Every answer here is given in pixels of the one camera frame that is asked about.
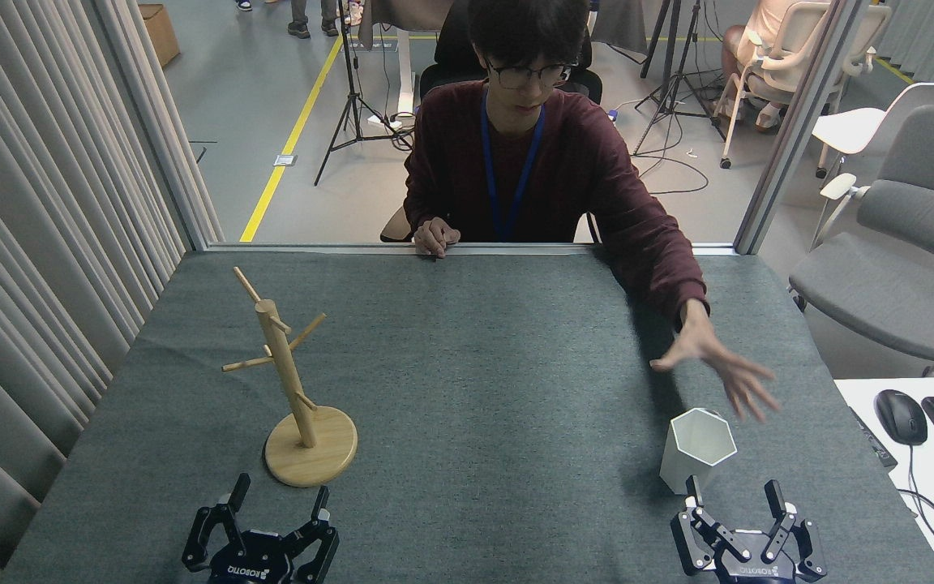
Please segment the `person's right hand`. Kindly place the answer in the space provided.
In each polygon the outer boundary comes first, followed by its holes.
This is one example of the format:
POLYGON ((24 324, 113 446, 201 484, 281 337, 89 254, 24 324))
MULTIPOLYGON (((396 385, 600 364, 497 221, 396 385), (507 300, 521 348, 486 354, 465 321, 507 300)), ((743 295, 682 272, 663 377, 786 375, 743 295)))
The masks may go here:
POLYGON ((413 243, 418 254, 444 259, 446 249, 459 243, 461 236, 462 233, 459 230, 453 229, 443 218, 436 216, 429 221, 424 221, 415 230, 413 243))

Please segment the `person's left hand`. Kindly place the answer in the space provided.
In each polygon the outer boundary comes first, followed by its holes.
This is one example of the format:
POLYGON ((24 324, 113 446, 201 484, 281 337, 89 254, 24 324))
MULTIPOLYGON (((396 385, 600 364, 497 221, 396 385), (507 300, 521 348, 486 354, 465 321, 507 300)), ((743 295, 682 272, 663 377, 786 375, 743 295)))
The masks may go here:
POLYGON ((731 408, 741 420, 749 413, 764 422, 766 414, 761 406, 774 411, 781 409, 781 404, 763 385, 765 380, 773 380, 774 374, 723 345, 700 300, 686 300, 679 311, 679 322, 681 328, 671 347, 661 358, 649 362, 654 371, 667 372, 687 359, 698 359, 715 370, 731 408))

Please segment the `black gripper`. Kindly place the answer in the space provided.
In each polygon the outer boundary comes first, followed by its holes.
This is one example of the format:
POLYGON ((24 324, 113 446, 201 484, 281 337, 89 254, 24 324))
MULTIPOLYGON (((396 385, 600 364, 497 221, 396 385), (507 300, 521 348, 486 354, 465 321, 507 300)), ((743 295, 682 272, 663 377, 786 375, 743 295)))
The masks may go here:
POLYGON ((816 582, 828 570, 820 553, 820 535, 814 522, 804 520, 794 504, 783 498, 781 484, 767 481, 764 491, 774 524, 767 535, 760 531, 731 532, 705 511, 698 477, 685 481, 684 510, 671 520, 679 561, 688 576, 714 572, 720 583, 794 583, 799 578, 816 582), (799 560, 793 561, 783 544, 793 537, 799 560))
POLYGON ((223 526, 229 544, 215 554, 210 562, 208 583, 292 583, 325 580, 335 552, 340 544, 337 529, 330 524, 325 505, 330 489, 319 487, 311 519, 285 537, 274 533, 247 530, 241 534, 236 515, 250 486, 250 476, 239 474, 227 496, 212 507, 200 507, 194 517, 182 564, 188 570, 208 567, 207 545, 212 529, 223 526), (315 558, 300 568, 293 561, 313 543, 319 541, 315 558))

